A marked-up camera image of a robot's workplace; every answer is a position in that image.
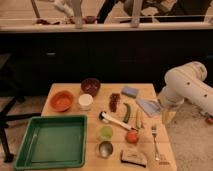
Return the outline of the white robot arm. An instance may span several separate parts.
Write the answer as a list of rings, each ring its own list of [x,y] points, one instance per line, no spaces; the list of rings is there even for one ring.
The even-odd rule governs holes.
[[[168,124],[174,118],[177,108],[186,99],[196,104],[204,116],[213,118],[213,87],[204,83],[206,77],[206,67],[197,61],[174,67],[166,72],[166,85],[158,95],[163,124]]]

